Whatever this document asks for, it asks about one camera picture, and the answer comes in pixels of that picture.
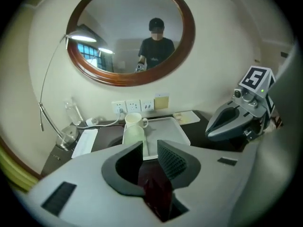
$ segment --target camera lens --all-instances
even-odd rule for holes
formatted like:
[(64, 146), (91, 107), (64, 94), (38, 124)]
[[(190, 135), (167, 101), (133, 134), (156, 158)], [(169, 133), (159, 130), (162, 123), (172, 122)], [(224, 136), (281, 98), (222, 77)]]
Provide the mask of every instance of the camera lens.
[(239, 91), (235, 91), (235, 97), (237, 98), (241, 97), (241, 93)]

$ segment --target oval mirror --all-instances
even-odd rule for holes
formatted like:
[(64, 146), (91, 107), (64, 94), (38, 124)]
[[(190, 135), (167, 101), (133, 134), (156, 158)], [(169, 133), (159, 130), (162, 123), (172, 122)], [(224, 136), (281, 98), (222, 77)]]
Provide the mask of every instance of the oval mirror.
[(88, 31), (96, 42), (70, 40), (68, 53), (86, 76), (113, 86), (164, 77), (190, 52), (195, 23), (183, 0), (82, 0), (67, 32)]

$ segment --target notepad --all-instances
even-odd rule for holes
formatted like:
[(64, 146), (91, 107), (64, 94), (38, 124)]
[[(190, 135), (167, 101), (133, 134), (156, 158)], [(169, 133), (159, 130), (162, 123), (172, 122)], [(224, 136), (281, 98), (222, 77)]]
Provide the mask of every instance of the notepad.
[(97, 129), (85, 130), (80, 136), (80, 139), (71, 157), (75, 158), (90, 153), (91, 149), (93, 148), (97, 134)]

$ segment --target clear bottle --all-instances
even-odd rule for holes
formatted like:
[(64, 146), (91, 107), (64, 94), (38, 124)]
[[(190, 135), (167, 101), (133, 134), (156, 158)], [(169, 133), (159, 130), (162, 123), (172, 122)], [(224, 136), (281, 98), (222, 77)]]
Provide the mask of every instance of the clear bottle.
[(83, 118), (82, 118), (82, 116), (79, 112), (78, 106), (77, 106), (76, 102), (73, 100), (73, 98), (65, 100), (64, 104), (65, 104), (66, 113), (67, 113), (68, 117), (71, 119), (72, 123), (76, 126), (81, 124), (81, 122), (83, 121)]

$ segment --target black t-shirt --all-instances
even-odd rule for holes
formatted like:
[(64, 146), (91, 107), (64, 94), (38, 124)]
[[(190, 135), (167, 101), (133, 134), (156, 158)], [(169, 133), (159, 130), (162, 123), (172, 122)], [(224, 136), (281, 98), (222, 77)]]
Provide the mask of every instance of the black t-shirt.
[(138, 56), (143, 55), (146, 58), (148, 70), (165, 61), (174, 51), (175, 46), (172, 40), (167, 38), (153, 40), (150, 37), (143, 40)]

